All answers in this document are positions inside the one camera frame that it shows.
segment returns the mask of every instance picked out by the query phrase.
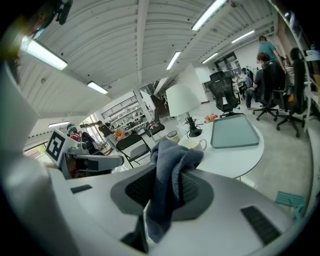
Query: gray towel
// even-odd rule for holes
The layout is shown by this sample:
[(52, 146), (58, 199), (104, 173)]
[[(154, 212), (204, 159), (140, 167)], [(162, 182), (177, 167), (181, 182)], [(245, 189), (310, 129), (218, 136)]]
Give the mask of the gray towel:
[(172, 212), (181, 206), (180, 171), (196, 168), (203, 157), (202, 151), (177, 145), (165, 137), (152, 149), (150, 159), (156, 164), (156, 176), (153, 195), (146, 210), (146, 225), (149, 237), (155, 243), (169, 229)]

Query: ceiling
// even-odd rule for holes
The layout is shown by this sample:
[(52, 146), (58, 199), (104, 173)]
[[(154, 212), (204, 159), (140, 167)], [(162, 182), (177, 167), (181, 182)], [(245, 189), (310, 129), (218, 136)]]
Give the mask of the ceiling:
[[(172, 77), (190, 62), (202, 62), (216, 52), (222, 57), (259, 35), (277, 31), (278, 16), (267, 0), (237, 0), (233, 4), (228, 0), (199, 31), (192, 30), (211, 3), (75, 0), (66, 23), (52, 22), (38, 38), (68, 66), (62, 73), (24, 56), (23, 94), (41, 118), (51, 113), (81, 116), (133, 88)], [(253, 29), (255, 36), (231, 44)], [(178, 63), (166, 70), (176, 51), (182, 52)], [(108, 97), (87, 88), (89, 81), (111, 86)]]

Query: white lamp shade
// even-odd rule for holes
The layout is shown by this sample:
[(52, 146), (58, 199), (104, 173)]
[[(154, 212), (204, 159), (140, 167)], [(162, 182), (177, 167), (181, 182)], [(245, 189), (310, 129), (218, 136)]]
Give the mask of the white lamp shade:
[(171, 117), (176, 117), (201, 105), (198, 98), (183, 83), (175, 84), (166, 90), (166, 98)]

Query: lamp base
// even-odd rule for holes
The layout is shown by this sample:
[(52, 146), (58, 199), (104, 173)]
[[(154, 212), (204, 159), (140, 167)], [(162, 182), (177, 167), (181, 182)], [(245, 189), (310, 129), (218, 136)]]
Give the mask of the lamp base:
[(189, 131), (189, 137), (197, 137), (202, 133), (201, 129), (198, 129), (195, 125), (194, 120), (192, 119), (192, 117), (189, 115), (189, 113), (187, 112), (187, 122), (190, 125), (190, 131)]

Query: table lamp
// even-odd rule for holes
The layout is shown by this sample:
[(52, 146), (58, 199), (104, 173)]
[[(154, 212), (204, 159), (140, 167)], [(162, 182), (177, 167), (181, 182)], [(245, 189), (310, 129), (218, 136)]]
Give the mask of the table lamp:
[(187, 122), (190, 126), (189, 137), (197, 137), (202, 130), (196, 128), (195, 122), (189, 115), (189, 111), (201, 105), (197, 97), (191, 90), (183, 83), (178, 83), (166, 90), (166, 97), (169, 105), (171, 117), (176, 117), (186, 113)]

